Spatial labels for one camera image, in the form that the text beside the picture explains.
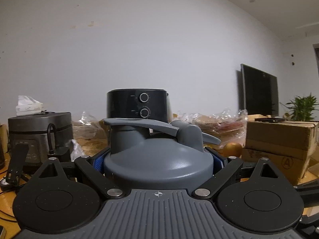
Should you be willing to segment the black phone stand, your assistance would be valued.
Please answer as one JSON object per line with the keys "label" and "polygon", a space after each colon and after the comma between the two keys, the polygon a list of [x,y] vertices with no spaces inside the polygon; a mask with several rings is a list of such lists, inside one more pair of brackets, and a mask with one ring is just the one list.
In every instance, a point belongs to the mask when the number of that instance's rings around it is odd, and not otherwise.
{"label": "black phone stand", "polygon": [[7,187],[16,187],[19,185],[28,152],[28,144],[16,144],[13,147],[4,183]]}

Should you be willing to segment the dark grey rice cooker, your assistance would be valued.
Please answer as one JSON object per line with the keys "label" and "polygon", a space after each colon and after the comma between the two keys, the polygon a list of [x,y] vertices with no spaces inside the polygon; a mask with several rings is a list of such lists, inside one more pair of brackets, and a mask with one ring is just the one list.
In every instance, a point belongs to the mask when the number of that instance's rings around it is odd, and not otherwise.
{"label": "dark grey rice cooker", "polygon": [[71,152],[74,149],[70,112],[45,112],[12,117],[8,119],[8,124],[11,147],[13,148],[17,144],[29,145],[25,166],[38,167],[47,159],[49,124],[55,126],[55,129],[50,131],[52,147],[68,147]]}

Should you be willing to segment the black flat television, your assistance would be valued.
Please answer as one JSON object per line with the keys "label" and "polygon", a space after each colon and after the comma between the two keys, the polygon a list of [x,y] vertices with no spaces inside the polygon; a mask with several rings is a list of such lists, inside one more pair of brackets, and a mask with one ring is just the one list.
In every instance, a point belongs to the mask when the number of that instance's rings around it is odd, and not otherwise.
{"label": "black flat television", "polygon": [[279,115],[279,92],[277,77],[241,64],[243,105],[249,115],[277,117]]}

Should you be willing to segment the grey lidded shaker bottle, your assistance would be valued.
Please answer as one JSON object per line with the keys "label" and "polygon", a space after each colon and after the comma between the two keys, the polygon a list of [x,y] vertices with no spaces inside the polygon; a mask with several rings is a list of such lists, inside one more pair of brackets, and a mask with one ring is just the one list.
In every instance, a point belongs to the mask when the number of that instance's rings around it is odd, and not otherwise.
{"label": "grey lidded shaker bottle", "polygon": [[106,173],[123,189],[186,189],[213,176],[214,158],[204,144],[220,139],[193,124],[152,119],[106,118],[110,153]]}

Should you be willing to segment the brown cardboard box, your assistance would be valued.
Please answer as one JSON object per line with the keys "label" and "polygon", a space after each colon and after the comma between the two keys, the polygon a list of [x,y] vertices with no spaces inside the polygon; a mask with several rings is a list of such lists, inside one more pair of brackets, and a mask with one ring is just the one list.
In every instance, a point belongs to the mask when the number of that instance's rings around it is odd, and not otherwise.
{"label": "brown cardboard box", "polygon": [[293,185],[304,177],[318,143],[317,121],[249,115],[242,160],[268,158]]}

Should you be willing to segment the white tissue pack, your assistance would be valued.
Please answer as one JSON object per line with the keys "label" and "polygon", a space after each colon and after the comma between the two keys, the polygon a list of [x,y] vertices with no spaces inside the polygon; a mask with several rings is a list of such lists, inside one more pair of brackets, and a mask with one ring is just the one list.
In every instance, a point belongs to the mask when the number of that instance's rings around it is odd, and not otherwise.
{"label": "white tissue pack", "polygon": [[29,96],[18,96],[16,116],[28,116],[42,112],[43,104]]}

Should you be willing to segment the clear plastic bag left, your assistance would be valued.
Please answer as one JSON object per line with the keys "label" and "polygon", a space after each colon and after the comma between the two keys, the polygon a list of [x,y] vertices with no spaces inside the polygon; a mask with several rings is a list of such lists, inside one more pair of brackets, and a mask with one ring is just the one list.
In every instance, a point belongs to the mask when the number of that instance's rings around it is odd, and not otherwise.
{"label": "clear plastic bag left", "polygon": [[106,139],[106,133],[99,121],[87,111],[83,111],[78,119],[72,121],[74,139]]}

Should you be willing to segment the green potted plant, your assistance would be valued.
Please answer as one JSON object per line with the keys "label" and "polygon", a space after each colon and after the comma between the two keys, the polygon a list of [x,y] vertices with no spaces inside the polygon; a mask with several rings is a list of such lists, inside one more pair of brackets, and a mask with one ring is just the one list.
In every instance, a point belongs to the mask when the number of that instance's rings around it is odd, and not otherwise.
{"label": "green potted plant", "polygon": [[285,109],[284,117],[292,121],[313,121],[314,112],[318,111],[318,99],[311,93],[308,96],[295,96],[287,103],[280,103]]}

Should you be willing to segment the black air fryer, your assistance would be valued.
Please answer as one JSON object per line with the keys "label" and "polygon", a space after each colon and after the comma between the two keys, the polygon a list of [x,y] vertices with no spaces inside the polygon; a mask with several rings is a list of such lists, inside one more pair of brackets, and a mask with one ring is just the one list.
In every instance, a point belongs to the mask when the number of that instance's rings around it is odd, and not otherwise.
{"label": "black air fryer", "polygon": [[155,88],[121,88],[106,95],[108,118],[153,119],[170,123],[173,113],[169,94]]}

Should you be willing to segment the clear plastic food bags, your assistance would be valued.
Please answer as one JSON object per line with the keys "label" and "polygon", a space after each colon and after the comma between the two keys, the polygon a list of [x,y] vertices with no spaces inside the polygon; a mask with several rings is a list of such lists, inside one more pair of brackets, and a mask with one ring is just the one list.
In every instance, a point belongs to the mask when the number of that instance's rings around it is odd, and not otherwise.
{"label": "clear plastic food bags", "polygon": [[219,145],[206,144],[221,150],[228,143],[244,146],[247,134],[247,110],[233,112],[225,109],[221,113],[204,115],[200,113],[174,113],[174,120],[181,120],[198,126],[202,132],[213,135],[221,140]]}

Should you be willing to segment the orange fruit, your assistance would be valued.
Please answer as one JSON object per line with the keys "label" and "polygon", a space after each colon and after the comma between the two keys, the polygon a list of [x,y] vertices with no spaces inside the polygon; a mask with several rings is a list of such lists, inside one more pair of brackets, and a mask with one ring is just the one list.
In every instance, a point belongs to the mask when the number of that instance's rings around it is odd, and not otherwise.
{"label": "orange fruit", "polygon": [[243,151],[243,147],[241,144],[230,142],[224,146],[222,153],[223,153],[223,156],[226,158],[230,156],[239,158],[242,155],[242,151]]}

